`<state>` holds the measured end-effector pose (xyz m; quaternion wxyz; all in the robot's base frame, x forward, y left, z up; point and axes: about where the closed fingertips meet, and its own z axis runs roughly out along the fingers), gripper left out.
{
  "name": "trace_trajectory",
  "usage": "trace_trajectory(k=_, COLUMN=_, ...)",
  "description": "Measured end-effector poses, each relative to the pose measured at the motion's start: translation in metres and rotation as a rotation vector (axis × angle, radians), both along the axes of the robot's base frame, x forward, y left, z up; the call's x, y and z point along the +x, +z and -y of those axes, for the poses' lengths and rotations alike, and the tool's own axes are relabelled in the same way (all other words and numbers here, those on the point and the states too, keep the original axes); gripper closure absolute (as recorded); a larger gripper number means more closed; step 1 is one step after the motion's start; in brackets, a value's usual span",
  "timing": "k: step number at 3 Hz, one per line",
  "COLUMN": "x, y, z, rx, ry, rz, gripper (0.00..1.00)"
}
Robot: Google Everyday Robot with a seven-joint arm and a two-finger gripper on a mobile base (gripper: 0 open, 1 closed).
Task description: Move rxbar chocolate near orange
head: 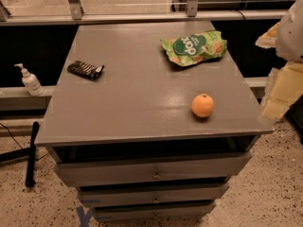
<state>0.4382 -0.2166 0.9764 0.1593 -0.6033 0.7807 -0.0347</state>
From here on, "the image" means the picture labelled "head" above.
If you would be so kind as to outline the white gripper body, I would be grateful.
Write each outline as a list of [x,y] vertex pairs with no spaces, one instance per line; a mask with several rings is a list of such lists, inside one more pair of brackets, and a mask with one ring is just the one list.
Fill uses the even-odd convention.
[[296,0],[280,20],[276,54],[286,61],[303,62],[303,0]]

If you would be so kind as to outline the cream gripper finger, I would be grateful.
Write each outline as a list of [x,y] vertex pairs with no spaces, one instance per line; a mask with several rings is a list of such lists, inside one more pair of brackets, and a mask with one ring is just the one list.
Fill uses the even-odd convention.
[[264,49],[275,48],[278,26],[279,23],[276,23],[267,32],[258,37],[255,42],[255,45]]
[[288,61],[273,69],[265,87],[261,115],[278,121],[303,96],[303,63]]

